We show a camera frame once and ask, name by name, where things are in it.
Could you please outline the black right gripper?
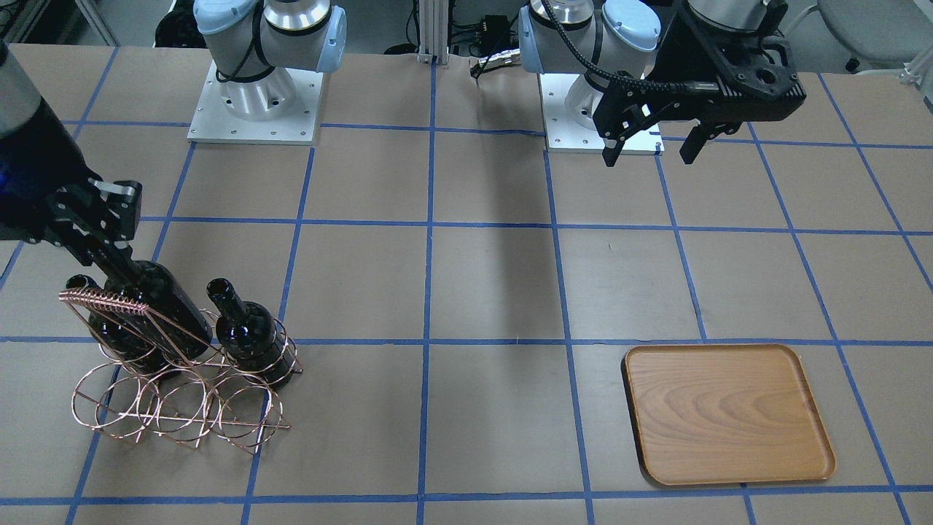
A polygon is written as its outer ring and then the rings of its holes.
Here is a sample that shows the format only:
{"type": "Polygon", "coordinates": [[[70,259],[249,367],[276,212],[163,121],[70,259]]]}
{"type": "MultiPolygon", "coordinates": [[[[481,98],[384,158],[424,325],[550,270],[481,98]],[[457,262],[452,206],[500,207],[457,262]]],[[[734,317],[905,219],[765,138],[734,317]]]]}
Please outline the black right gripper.
{"type": "Polygon", "coordinates": [[[139,289],[130,242],[142,193],[136,180],[93,172],[57,117],[2,119],[3,240],[62,246],[104,273],[104,289],[139,289]]]}

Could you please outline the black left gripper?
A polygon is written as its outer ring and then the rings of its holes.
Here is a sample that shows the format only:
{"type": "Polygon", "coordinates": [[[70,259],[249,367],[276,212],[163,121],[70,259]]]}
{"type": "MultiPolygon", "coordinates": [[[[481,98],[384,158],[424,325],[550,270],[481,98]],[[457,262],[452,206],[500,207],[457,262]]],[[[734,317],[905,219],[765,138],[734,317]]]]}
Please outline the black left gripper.
{"type": "Polygon", "coordinates": [[[788,9],[784,1],[677,1],[650,73],[617,72],[604,88],[604,165],[616,166],[626,141],[660,122],[696,122],[679,150],[693,164],[720,134],[799,109],[807,94],[779,31],[788,9]]]}

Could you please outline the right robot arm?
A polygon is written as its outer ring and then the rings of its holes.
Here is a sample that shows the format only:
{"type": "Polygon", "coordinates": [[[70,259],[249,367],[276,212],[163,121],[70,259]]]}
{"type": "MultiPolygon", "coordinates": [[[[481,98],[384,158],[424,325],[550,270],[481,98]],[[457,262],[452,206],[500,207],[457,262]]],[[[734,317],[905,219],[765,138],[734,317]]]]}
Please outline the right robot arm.
{"type": "MultiPolygon", "coordinates": [[[[224,88],[273,87],[278,104],[238,117],[267,119],[289,105],[287,69],[330,73],[346,47],[346,13],[329,1],[196,1],[193,16],[224,88]]],[[[104,246],[131,259],[143,187],[105,182],[6,44],[2,46],[1,222],[4,241],[68,250],[97,265],[104,246]]]]}

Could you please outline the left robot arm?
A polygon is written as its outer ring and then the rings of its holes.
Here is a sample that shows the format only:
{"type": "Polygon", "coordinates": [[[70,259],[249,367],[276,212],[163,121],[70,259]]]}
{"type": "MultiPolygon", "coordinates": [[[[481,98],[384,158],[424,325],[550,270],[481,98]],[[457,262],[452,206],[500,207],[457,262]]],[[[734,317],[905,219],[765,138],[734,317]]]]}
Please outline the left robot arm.
{"type": "Polygon", "coordinates": [[[649,131],[694,122],[679,154],[691,164],[710,140],[744,123],[780,122],[806,92],[784,1],[676,1],[663,26],[641,1],[530,1],[518,14],[520,59],[539,77],[550,149],[663,151],[649,131]]]}

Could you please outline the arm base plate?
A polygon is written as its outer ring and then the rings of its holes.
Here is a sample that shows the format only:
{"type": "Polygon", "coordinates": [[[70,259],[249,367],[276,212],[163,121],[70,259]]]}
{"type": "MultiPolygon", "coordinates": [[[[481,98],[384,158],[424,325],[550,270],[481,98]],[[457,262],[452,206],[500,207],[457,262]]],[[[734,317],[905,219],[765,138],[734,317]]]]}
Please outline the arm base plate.
{"type": "Polygon", "coordinates": [[[211,63],[189,126],[196,143],[313,146],[324,74],[276,69],[253,83],[220,82],[211,63]]]}
{"type": "Polygon", "coordinates": [[[540,74],[539,90],[550,152],[603,152],[611,128],[610,107],[596,83],[584,74],[540,74]]]}

